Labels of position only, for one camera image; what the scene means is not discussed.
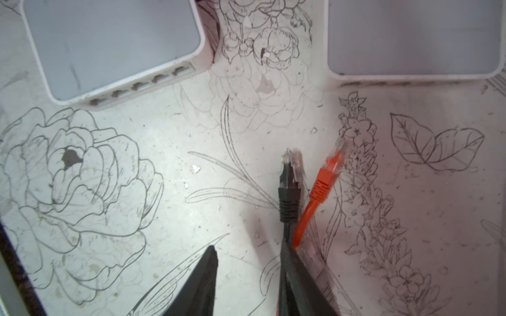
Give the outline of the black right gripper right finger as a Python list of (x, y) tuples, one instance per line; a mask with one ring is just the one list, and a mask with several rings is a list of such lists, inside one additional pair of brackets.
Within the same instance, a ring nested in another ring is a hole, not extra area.
[(325, 262), (311, 241), (296, 250), (290, 242), (281, 244), (281, 275), (278, 315), (339, 315), (319, 287)]

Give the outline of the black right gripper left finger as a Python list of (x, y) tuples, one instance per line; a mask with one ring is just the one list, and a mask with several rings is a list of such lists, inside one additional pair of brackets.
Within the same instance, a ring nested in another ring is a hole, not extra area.
[(218, 258), (208, 246), (183, 288), (163, 315), (213, 316)]

